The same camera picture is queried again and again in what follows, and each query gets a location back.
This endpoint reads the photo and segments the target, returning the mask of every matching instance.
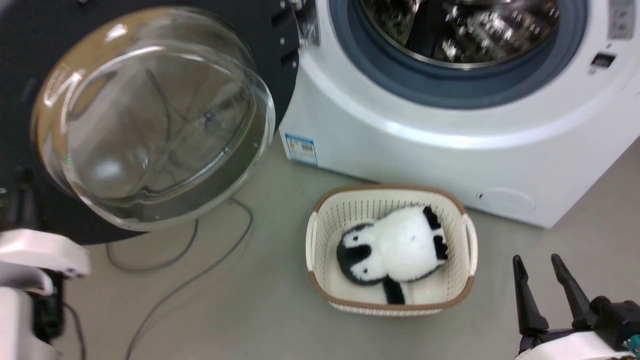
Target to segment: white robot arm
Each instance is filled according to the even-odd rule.
[[[63,330],[63,281],[86,276],[86,249],[44,227],[31,172],[17,173],[0,233],[0,359],[55,360]]]

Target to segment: black and white plush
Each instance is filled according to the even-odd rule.
[[[404,304],[400,282],[433,274],[449,258],[438,217],[412,206],[346,231],[337,248],[342,273],[358,285],[382,282],[389,304]]]

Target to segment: floor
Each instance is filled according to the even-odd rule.
[[[171,299],[149,321],[131,359],[512,359],[518,351],[511,258],[523,257],[538,307],[552,327],[571,313],[550,256],[562,255],[591,298],[640,300],[640,142],[634,144],[551,230],[472,211],[479,236],[476,283],[460,305],[435,316],[373,318],[341,313],[311,287],[304,259],[316,201],[358,180],[295,164],[274,141],[265,164],[237,194],[255,214],[247,239],[213,273]],[[218,259],[247,225],[227,204],[200,220],[193,249],[151,274],[111,267],[103,245],[88,247],[93,275],[68,283],[91,360],[123,359],[154,303]],[[193,224],[114,245],[116,258],[152,265],[186,244]],[[71,321],[56,343],[79,359]]]

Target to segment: white plastic basket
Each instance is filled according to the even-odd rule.
[[[411,286],[426,294],[420,304],[388,305],[362,299],[345,299],[332,288],[335,251],[343,231],[355,224],[377,220],[406,206],[430,205],[438,215],[449,246],[449,260],[425,281]],[[364,185],[326,194],[317,204],[307,226],[307,268],[314,288],[333,307],[363,315],[419,316],[439,313],[460,303],[471,291],[477,266],[476,229],[458,199],[434,188]]]

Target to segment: door hinge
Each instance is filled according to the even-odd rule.
[[[290,0],[298,22],[299,48],[320,46],[317,8],[315,0]]]

